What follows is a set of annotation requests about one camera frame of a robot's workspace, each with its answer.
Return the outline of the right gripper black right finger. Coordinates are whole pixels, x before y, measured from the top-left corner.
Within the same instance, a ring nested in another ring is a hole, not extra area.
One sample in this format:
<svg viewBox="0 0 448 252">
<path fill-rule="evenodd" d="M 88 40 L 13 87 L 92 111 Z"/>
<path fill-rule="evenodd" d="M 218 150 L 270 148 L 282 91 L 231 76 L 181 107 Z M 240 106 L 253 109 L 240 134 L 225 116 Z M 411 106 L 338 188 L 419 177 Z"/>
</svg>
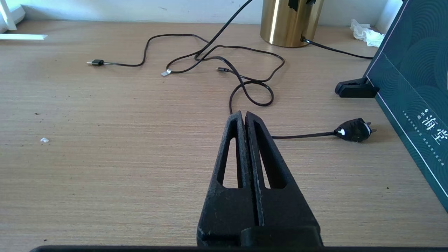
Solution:
<svg viewBox="0 0 448 252">
<path fill-rule="evenodd" d="M 246 247 L 323 247 L 318 224 L 263 120 L 245 116 L 255 226 Z"/>
</svg>

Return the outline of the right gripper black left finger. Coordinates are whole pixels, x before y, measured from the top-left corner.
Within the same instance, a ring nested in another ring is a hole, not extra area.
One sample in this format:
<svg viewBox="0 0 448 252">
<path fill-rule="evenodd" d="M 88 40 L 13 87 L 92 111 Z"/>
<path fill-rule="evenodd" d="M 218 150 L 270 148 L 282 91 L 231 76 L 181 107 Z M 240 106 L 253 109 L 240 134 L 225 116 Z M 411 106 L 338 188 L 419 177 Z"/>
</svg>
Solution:
<svg viewBox="0 0 448 252">
<path fill-rule="evenodd" d="M 243 230 L 259 223 L 256 169 L 249 141 L 247 116 L 230 115 L 225 123 L 215 166 L 197 224 L 199 247 L 239 247 Z M 223 185 L 230 142 L 236 142 L 237 188 Z"/>
</svg>

